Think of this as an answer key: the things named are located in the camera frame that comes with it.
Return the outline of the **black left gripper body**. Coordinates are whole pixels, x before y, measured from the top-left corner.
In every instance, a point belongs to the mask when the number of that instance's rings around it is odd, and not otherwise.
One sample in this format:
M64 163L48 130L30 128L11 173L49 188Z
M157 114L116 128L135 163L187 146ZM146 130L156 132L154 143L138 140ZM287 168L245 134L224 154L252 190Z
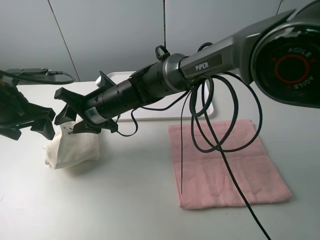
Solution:
M21 129L30 128L33 122L48 120L53 124L55 111L52 108L28 103L22 113L12 107L4 107L0 110L0 134L12 140L18 140L22 135Z

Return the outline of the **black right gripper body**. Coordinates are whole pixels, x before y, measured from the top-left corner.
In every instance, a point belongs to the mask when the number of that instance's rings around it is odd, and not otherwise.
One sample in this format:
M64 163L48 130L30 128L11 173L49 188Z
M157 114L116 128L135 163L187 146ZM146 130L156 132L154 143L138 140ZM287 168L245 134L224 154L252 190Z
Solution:
M86 116L85 112L85 96L69 91L63 87L56 90L54 99L61 100L69 105L75 112L76 116L79 115L86 124L91 127L100 128L100 133L102 129L110 130L112 133L118 130L118 124L113 120L103 120L102 123L93 123L89 117Z

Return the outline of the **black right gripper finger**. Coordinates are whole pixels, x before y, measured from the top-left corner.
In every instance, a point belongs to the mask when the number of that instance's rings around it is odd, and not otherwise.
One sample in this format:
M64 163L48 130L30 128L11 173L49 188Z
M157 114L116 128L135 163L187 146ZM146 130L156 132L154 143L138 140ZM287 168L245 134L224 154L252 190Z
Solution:
M73 134L82 134L82 133L99 134L100 128L92 127L86 124L86 122L82 120L73 126L72 133Z
M66 122L74 122L77 118L77 113L66 104L62 111L55 117L54 124L61 125Z

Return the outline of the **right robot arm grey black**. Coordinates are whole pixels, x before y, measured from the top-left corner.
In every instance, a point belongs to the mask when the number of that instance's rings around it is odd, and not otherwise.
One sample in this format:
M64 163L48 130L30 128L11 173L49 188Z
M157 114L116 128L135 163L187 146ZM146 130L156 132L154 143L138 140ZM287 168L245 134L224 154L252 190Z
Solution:
M115 83L100 76L98 89L80 95L60 88L55 98L65 102L54 123L81 122L74 133L112 132L117 117L186 92L205 78L238 70L241 80L255 82L269 98L287 105L320 106L320 3L289 10L252 24L197 53L165 52L128 79Z

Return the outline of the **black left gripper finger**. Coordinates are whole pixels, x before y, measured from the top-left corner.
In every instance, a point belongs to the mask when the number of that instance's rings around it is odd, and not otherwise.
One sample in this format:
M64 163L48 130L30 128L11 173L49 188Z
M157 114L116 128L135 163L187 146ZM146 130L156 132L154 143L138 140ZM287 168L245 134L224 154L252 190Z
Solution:
M30 130L44 136L47 140L53 140L55 136L55 130L51 121L43 119L34 121Z

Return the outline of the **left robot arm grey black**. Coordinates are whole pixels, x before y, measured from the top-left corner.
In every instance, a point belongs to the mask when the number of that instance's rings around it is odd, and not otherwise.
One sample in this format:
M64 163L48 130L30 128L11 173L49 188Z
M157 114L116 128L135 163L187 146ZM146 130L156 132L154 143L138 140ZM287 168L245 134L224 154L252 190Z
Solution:
M30 130L52 140L55 136L55 111L29 102L11 79L0 75L0 134L17 141L21 129Z

